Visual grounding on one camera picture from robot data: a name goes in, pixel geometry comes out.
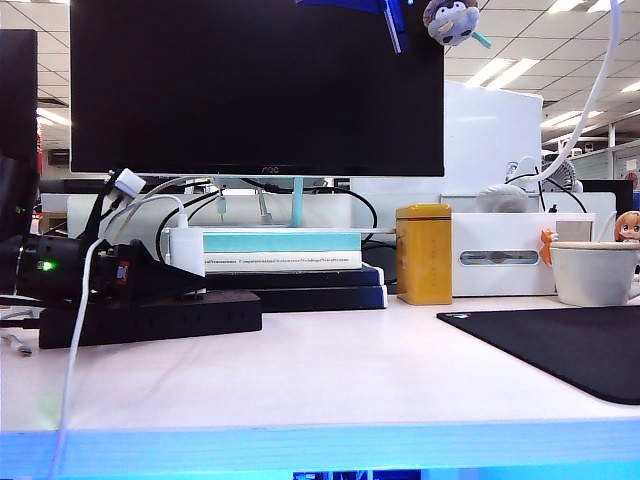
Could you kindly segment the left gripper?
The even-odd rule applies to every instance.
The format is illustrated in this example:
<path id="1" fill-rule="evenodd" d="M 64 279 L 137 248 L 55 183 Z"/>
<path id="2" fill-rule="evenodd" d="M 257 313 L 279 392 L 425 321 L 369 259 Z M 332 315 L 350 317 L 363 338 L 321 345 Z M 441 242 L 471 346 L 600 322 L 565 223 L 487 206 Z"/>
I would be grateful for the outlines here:
<path id="1" fill-rule="evenodd" d="M 140 240 L 118 245 L 103 241 L 94 268 L 94 286 L 103 299 L 162 300 L 206 287 L 204 275 L 155 260 Z"/>

